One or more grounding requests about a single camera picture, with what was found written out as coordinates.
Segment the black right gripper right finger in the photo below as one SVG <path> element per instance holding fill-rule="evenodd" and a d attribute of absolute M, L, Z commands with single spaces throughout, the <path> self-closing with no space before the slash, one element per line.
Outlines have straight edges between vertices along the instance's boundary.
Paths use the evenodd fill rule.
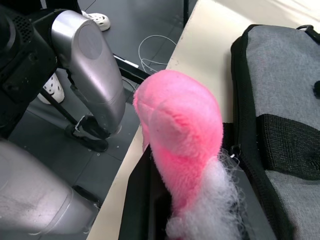
<path fill-rule="evenodd" d="M 248 215 L 247 204 L 247 183 L 245 173 L 240 167 L 240 161 L 237 159 L 236 154 L 232 153 L 232 146 L 234 145 L 234 126 L 232 123 L 223 123 L 223 141 L 222 141 L 222 154 L 223 164 L 227 172 L 232 177 L 235 184 L 239 201 L 234 202 L 232 210 L 239 217 L 238 229 L 241 231 L 242 240 L 251 240 L 253 232 Z"/>

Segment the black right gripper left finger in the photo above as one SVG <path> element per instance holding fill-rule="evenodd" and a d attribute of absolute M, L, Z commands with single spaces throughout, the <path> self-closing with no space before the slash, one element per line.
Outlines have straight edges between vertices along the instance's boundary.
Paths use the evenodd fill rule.
<path fill-rule="evenodd" d="M 167 240 L 172 197 L 148 146 L 128 179 L 122 212 L 123 240 Z"/>

